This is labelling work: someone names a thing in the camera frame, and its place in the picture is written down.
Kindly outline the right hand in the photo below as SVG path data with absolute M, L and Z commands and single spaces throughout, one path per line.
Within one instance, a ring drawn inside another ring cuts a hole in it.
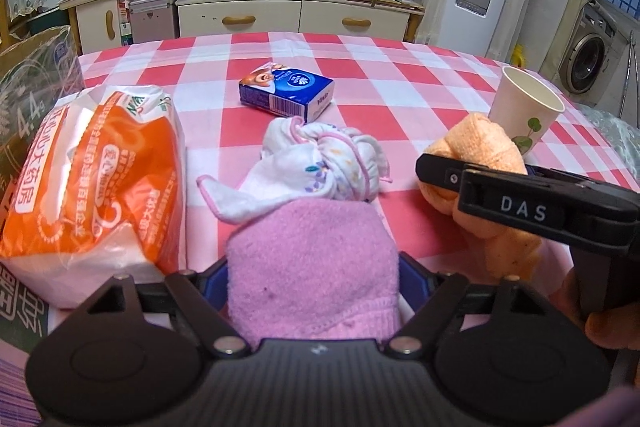
M 597 346 L 606 349 L 639 350 L 639 305 L 626 306 L 580 319 L 579 291 L 575 270 L 570 269 L 562 286 L 549 300 L 577 324 Z M 638 426 L 639 388 L 618 387 L 558 423 L 558 426 Z

